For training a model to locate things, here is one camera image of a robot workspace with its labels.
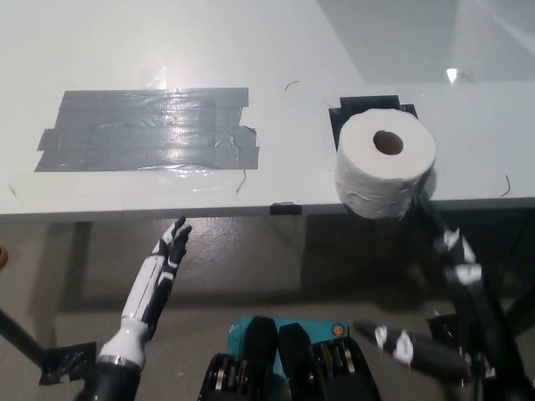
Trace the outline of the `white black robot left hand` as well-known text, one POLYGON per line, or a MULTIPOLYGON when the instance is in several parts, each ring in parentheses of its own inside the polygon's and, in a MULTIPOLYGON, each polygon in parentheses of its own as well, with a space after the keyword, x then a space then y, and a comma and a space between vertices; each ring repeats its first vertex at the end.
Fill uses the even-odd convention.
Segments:
POLYGON ((171 294, 190 233, 191 226, 186 224, 184 216, 173 221, 142 262, 130 289, 121 317, 144 323, 148 340, 154 336, 171 294))

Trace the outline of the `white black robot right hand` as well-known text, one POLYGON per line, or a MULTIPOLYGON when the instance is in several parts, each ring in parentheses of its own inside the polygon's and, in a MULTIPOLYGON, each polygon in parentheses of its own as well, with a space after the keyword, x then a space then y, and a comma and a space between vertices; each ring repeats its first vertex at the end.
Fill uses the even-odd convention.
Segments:
POLYGON ((449 226, 424 192, 413 196, 410 211, 438 256, 455 309, 451 317, 458 346, 376 322, 356 321, 354 330, 398 363, 445 382, 481 377, 486 363, 496 374, 507 371, 507 350, 514 341, 476 253, 461 229, 449 226))

